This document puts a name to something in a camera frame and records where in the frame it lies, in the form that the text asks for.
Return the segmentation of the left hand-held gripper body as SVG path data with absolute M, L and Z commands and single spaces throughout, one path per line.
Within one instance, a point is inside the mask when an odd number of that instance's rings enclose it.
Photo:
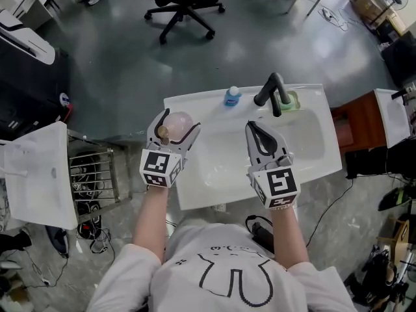
M 139 172 L 147 186 L 170 188 L 184 169 L 189 141 L 163 145 L 150 139 L 142 150 Z

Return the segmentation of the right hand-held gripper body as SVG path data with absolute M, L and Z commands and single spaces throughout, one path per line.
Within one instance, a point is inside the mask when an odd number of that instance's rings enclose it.
M 290 208 L 301 192 L 293 172 L 292 153 L 284 154 L 275 161 L 252 165 L 247 176 L 265 209 Z

